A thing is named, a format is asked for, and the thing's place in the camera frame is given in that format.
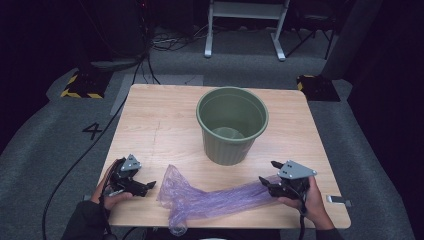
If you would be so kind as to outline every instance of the wire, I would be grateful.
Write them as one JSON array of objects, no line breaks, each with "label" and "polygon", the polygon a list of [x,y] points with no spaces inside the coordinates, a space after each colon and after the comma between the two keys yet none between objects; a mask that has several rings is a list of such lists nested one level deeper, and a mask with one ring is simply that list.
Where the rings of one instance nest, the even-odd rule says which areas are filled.
[{"label": "wire", "polygon": [[303,235],[305,235],[305,216],[300,215],[300,234],[299,234],[299,240],[303,239]]},{"label": "wire", "polygon": [[101,72],[117,72],[117,71],[122,71],[128,68],[134,67],[135,65],[140,63],[140,61],[143,61],[143,57],[135,59],[134,62],[130,62],[130,63],[117,64],[114,66],[107,66],[107,67],[102,67],[102,66],[95,66],[95,67],[99,69],[99,71]]},{"label": "wire", "polygon": [[153,69],[152,69],[152,64],[150,63],[150,54],[147,55],[147,63],[149,64],[149,69],[150,69],[150,73],[152,74],[152,78],[159,84],[161,85],[161,83],[159,82],[159,80],[155,77],[155,74],[153,73]]},{"label": "wire", "polygon": [[130,230],[128,230],[128,232],[127,232],[127,233],[125,233],[125,235],[124,235],[124,237],[122,238],[122,240],[127,239],[128,235],[130,235],[130,233],[131,233],[132,231],[134,231],[135,229],[137,229],[137,227],[132,227]]},{"label": "wire", "polygon": [[87,16],[87,18],[90,20],[91,25],[93,25],[94,30],[96,30],[97,35],[100,37],[100,39],[102,40],[102,42],[109,48],[110,51],[112,51],[113,53],[115,53],[118,56],[122,56],[122,57],[139,57],[140,55],[128,55],[128,54],[123,54],[120,53],[118,51],[116,51],[107,41],[106,39],[103,37],[103,35],[100,33],[100,30],[98,29],[97,25],[94,23],[93,18],[90,16],[90,14],[88,13],[87,8],[84,6],[84,4],[82,4],[81,0],[78,0],[79,4],[81,5],[85,15]]},{"label": "wire", "polygon": [[[133,81],[132,84],[134,84],[135,82],[135,78],[137,75],[137,71],[138,68],[140,67],[141,62],[137,65],[137,68],[135,69],[134,72],[134,77],[133,77]],[[121,108],[124,106],[125,102],[127,101],[128,95],[125,97],[125,99],[122,101],[121,105],[119,106],[118,110],[116,110],[115,114],[112,116],[112,118],[109,120],[108,124],[106,125],[106,127],[103,129],[103,131],[100,133],[99,137],[96,138],[96,140],[94,140],[94,142],[88,147],[88,149],[72,164],[72,166],[68,169],[68,171],[66,171],[65,175],[63,175],[63,177],[60,179],[60,181],[58,182],[58,184],[56,185],[56,187],[54,188],[53,192],[51,193],[49,199],[47,200],[46,206],[44,207],[44,212],[43,212],[43,218],[42,218],[42,223],[41,223],[41,228],[42,228],[42,233],[43,233],[43,239],[47,240],[47,234],[46,234],[46,218],[47,218],[47,211],[49,209],[50,203],[54,197],[54,195],[56,194],[57,190],[59,189],[59,187],[62,185],[63,181],[65,181],[66,177],[69,175],[69,173],[75,168],[75,166],[81,162],[81,160],[90,152],[90,150],[97,144],[97,142],[102,138],[102,136],[105,134],[106,130],[110,127],[110,125],[112,124],[113,120],[116,118],[116,116],[118,115],[118,113],[121,111]]]},{"label": "wire", "polygon": [[144,76],[143,64],[141,64],[141,73],[142,73],[142,75],[143,75],[143,79],[144,79],[144,81],[146,82],[146,84],[149,84],[149,82],[148,82],[148,81],[147,81],[147,79],[146,79],[146,76]]},{"label": "wire", "polygon": [[190,43],[194,43],[201,38],[205,38],[207,36],[207,33],[203,34],[202,36],[197,36],[197,35],[202,33],[207,26],[208,25],[206,24],[205,26],[197,30],[193,34],[192,38],[189,38],[189,37],[186,37],[185,35],[174,33],[174,32],[173,33],[158,33],[152,40],[153,49],[157,51],[177,51],[181,48],[186,47]]},{"label": "wire", "polygon": [[119,161],[115,162],[113,164],[112,168],[110,169],[110,171],[108,172],[107,177],[105,179],[105,182],[103,183],[102,192],[101,192],[100,197],[99,197],[99,201],[100,201],[99,207],[100,207],[100,209],[103,213],[103,221],[106,225],[106,231],[107,231],[108,234],[112,234],[112,229],[110,228],[109,222],[107,220],[107,212],[106,212],[106,208],[105,208],[104,194],[105,194],[106,187],[109,185],[109,180],[110,180],[112,174],[115,172],[118,164],[120,164]]}]

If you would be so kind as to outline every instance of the wooden table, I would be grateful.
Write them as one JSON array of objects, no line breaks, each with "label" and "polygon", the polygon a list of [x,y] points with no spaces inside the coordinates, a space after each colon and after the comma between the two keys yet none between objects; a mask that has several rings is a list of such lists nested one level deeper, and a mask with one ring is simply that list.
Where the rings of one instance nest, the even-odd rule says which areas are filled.
[{"label": "wooden table", "polygon": [[[143,166],[134,179],[157,183],[145,198],[135,197],[116,205],[110,224],[168,226],[169,210],[156,198],[169,164],[176,166],[193,187],[215,191],[258,181],[258,176],[274,175],[278,170],[270,161],[285,163],[290,159],[318,172],[316,180],[330,217],[337,228],[348,228],[350,218],[346,207],[325,201],[327,194],[340,196],[340,191],[303,93],[249,89],[267,106],[268,127],[241,163],[221,166],[205,155],[196,119],[197,103],[211,89],[143,84],[131,87],[101,176],[115,159],[133,154]],[[187,224],[189,228],[298,228],[299,212],[275,202],[237,214],[191,220]],[[313,227],[307,219],[305,224]]]}]

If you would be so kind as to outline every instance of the black equipment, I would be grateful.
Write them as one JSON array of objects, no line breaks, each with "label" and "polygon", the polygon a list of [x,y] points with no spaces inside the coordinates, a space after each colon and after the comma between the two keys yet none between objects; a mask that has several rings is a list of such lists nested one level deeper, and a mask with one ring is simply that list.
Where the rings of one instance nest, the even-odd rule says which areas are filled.
[{"label": "black equipment", "polygon": [[119,159],[115,164],[117,166],[111,172],[110,177],[110,187],[113,192],[109,196],[130,192],[134,196],[145,197],[147,192],[155,186],[156,181],[143,184],[133,179],[138,169],[141,168],[140,162],[133,155],[130,155],[128,159]]},{"label": "black equipment", "polygon": [[306,214],[306,192],[309,189],[309,176],[317,174],[316,171],[304,167],[293,161],[287,161],[285,164],[272,161],[272,166],[280,169],[278,176],[281,178],[279,183],[270,183],[265,178],[259,177],[262,185],[268,188],[272,197],[287,197],[290,199],[299,199],[302,203],[299,212]]}]

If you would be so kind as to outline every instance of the metal stand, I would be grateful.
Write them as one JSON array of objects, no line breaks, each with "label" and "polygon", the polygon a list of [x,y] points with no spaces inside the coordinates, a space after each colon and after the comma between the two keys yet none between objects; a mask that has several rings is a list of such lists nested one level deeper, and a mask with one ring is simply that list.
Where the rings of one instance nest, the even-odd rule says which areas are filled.
[{"label": "metal stand", "polygon": [[279,41],[284,19],[290,0],[285,0],[283,4],[259,4],[240,2],[219,2],[210,0],[208,16],[208,36],[206,38],[205,57],[212,56],[213,41],[213,17],[235,17],[235,18],[256,18],[278,20],[277,30],[271,33],[277,57],[280,61],[286,60],[283,49]]}]

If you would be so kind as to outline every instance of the floor mat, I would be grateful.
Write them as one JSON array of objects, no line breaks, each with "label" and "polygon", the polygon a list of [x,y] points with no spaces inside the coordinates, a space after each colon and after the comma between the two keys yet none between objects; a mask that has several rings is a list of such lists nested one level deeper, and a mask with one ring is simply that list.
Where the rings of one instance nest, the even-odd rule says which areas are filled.
[{"label": "floor mat", "polygon": [[[162,85],[188,85],[188,86],[203,86],[203,75],[155,75],[156,79]],[[125,97],[128,95],[131,84],[134,79],[134,74],[126,74],[122,81],[121,89],[116,96],[115,103],[112,106],[110,115],[114,115],[121,106]],[[157,84],[151,75],[137,74],[134,80],[135,84]]]}]

